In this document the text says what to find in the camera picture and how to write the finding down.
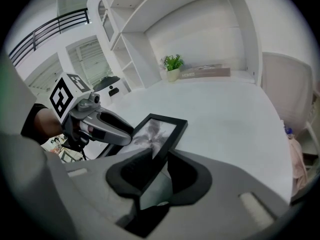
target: black railing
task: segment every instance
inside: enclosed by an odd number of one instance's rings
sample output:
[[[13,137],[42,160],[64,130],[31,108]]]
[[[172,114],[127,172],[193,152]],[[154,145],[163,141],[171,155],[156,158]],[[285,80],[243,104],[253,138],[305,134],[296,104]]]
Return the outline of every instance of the black railing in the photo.
[[[69,28],[78,24],[89,24],[88,9],[79,9],[63,14],[45,24],[36,28],[28,34],[18,45],[10,52],[9,57],[14,66],[17,66],[24,57],[35,51],[40,44],[43,44],[49,38],[60,35]]]

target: white pot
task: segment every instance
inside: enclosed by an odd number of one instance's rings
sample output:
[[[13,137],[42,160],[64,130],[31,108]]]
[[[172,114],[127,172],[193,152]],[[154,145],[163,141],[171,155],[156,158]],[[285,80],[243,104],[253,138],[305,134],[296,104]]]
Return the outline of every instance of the white pot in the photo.
[[[166,72],[166,76],[169,82],[174,82],[179,78],[180,68],[170,70]]]

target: pink cloth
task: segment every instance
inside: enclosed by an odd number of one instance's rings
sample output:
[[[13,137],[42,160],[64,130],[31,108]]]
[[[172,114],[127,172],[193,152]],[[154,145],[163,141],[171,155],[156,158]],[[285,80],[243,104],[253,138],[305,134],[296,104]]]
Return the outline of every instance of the pink cloth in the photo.
[[[301,145],[294,138],[288,139],[288,141],[293,169],[293,186],[291,193],[291,196],[293,197],[300,189],[305,187],[308,181],[308,175],[304,163]]]

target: white table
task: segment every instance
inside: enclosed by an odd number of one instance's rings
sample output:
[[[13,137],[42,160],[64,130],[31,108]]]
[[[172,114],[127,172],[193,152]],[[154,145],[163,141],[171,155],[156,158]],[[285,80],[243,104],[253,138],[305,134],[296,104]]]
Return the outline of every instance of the white table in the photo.
[[[240,82],[158,82],[109,110],[137,126],[148,114],[185,119],[177,150],[238,166],[290,202],[292,165],[283,125],[263,90]]]

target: potted plant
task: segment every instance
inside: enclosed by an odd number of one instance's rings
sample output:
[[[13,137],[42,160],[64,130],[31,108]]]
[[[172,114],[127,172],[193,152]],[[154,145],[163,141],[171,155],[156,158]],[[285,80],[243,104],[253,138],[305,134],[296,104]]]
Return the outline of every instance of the potted plant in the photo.
[[[165,56],[163,65],[166,68],[166,75],[169,82],[174,82],[178,79],[180,73],[180,67],[184,64],[179,54],[175,56]]]

